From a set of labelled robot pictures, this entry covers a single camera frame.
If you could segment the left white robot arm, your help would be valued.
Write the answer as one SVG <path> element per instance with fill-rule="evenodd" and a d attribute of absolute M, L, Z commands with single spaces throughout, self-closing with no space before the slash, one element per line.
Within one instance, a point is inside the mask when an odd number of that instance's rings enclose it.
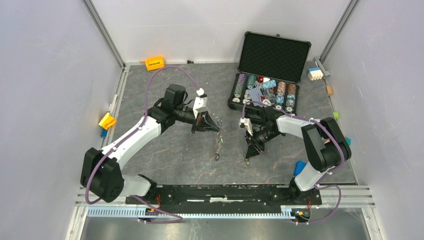
<path fill-rule="evenodd" d="M 85 201 L 89 193 L 106 203 L 121 196 L 138 196 L 145 204 L 153 203 L 157 190 L 145 176 L 124 175 L 122 169 L 128 161 L 148 142 L 163 134 L 176 122 L 191 125 L 191 132 L 218 132 L 219 128 L 207 110 L 207 95 L 202 88 L 196 91 L 193 107 L 185 100 L 188 93 L 185 87 L 170 84 L 164 97 L 156 101 L 130 130 L 109 145 L 86 151 L 81 171 L 80 184 L 85 188 Z"/>

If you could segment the metal keyring with tags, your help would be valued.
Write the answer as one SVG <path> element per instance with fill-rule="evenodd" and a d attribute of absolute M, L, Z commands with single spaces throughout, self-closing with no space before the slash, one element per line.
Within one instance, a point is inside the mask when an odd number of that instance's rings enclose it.
<path fill-rule="evenodd" d="M 215 139 L 215 158 L 214 158 L 215 161 L 218 161 L 220 159 L 220 149 L 223 144 L 223 135 L 221 133 L 222 121 L 223 121 L 222 117 L 217 121 L 218 132 Z"/>

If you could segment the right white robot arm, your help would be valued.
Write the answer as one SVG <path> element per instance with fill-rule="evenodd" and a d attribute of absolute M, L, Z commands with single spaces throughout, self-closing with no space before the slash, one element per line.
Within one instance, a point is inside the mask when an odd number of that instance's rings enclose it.
<path fill-rule="evenodd" d="M 249 160 L 265 151 L 265 144 L 279 135 L 292 135 L 304 143 L 307 163 L 288 186 L 288 198 L 295 204 L 302 204 L 325 175 L 344 164 L 352 156 L 352 151 L 338 123 L 332 117 L 314 119 L 297 116 L 272 106 L 262 110 L 265 124 L 259 131 L 253 129 L 251 120 L 243 115 L 239 126 L 246 129 Z"/>

